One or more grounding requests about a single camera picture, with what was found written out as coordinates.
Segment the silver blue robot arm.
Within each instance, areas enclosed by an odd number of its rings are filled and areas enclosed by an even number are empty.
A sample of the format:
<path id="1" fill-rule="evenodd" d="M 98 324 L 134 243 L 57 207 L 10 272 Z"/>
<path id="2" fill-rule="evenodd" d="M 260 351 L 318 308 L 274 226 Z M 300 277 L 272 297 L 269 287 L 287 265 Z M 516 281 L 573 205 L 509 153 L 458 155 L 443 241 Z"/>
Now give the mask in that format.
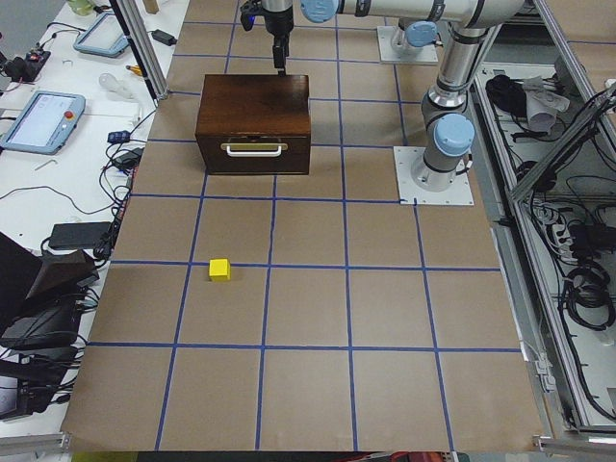
<path id="1" fill-rule="evenodd" d="M 422 113 L 427 134 L 423 156 L 411 167 L 414 183 L 425 191 L 443 192 L 457 176 L 461 158 L 470 153 L 473 124 L 463 115 L 468 88 L 502 23 L 514 16 L 522 1 L 302 1 L 301 11 L 313 23 L 337 14 L 356 17 L 398 17 L 411 46 L 429 44 L 413 26 L 443 20 L 449 39 L 435 84 L 426 92 Z"/>
<path id="2" fill-rule="evenodd" d="M 415 61 L 423 52 L 434 50 L 437 38 L 438 28 L 435 22 L 400 18 L 391 43 L 403 61 Z"/>

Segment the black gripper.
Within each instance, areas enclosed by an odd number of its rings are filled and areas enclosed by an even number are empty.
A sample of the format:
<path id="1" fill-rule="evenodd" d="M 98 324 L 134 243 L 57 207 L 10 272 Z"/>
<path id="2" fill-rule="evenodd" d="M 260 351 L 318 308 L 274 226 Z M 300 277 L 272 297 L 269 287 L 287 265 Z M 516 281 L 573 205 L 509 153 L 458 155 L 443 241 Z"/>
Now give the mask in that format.
<path id="1" fill-rule="evenodd" d="M 267 31 L 274 36 L 272 56 L 274 68 L 280 76 L 287 74 L 286 61 L 289 56 L 289 33 L 294 28 L 292 0 L 262 0 Z"/>

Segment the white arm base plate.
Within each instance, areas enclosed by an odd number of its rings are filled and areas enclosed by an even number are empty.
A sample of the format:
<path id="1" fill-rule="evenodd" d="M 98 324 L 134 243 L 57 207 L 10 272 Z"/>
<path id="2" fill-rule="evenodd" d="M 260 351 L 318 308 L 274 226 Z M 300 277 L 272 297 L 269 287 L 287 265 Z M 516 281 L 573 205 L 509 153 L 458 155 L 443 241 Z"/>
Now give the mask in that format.
<path id="1" fill-rule="evenodd" d="M 424 163 L 421 146 L 395 146 L 395 168 L 399 203 L 402 205 L 474 206 L 468 173 L 458 162 L 449 173 L 431 170 Z"/>
<path id="2" fill-rule="evenodd" d="M 384 64 L 436 65 L 434 44 L 415 47 L 408 43 L 398 26 L 378 26 L 376 29 L 380 61 Z"/>

